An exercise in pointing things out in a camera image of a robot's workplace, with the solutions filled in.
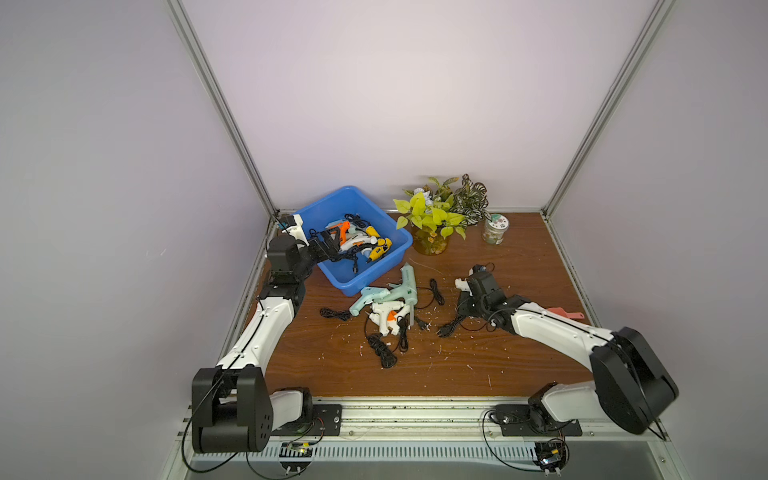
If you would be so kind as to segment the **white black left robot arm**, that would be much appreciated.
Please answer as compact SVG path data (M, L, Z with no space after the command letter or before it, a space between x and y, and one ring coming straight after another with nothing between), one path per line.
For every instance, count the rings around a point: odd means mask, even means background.
M269 361L303 303L305 281L328 258L299 226L289 226L267 248L268 282L254 317L216 366L192 380L192 448L204 453L260 452L272 433L313 423L313 400L305 387L270 392Z

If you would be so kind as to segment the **long mint glue gun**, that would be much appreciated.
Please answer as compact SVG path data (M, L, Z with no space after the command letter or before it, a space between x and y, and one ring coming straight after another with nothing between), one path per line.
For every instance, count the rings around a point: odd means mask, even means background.
M409 263L404 263L400 269L402 281L399 285L390 285L390 300L402 300L409 307L409 326L415 324L415 307L418 303L418 288L416 285L415 271Z

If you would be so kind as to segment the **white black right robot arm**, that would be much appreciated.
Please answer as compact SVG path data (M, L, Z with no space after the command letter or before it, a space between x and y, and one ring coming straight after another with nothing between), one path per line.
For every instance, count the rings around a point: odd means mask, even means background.
M640 435L679 397L679 388L645 337L623 327L590 326L530 299L508 296L493 274L473 270L455 281L457 314L482 318L496 329L536 341L576 361L592 379L550 383L528 400L528 421L540 432L571 421L613 422Z

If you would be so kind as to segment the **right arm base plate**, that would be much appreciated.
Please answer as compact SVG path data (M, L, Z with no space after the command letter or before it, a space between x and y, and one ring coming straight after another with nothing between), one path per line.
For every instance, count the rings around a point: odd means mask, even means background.
M491 421L504 437L555 437L583 435L578 420L559 422L530 405L500 404L492 409Z

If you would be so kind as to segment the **white orange glue gun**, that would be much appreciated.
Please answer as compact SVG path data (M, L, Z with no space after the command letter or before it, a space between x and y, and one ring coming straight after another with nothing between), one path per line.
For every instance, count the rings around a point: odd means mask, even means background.
M408 320L411 313L411 305L401 300L394 300L373 303L368 318L378 327L378 332L383 337L388 335L397 336L402 330L400 322L403 319Z

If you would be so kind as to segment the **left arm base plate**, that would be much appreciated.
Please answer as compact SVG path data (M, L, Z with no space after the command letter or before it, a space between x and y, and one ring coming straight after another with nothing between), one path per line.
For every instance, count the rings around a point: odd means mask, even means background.
M287 423L273 430L272 434L282 437L336 437L340 435L342 419L341 404L314 404L308 419Z

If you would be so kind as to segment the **yellow glue gun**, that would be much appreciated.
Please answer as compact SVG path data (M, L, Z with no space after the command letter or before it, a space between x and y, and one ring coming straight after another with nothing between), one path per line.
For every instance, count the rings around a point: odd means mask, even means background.
M382 237L373 226L368 226L365 232L376 241L375 246L367 256L367 262L375 262L384 257L392 247L392 241L388 237Z

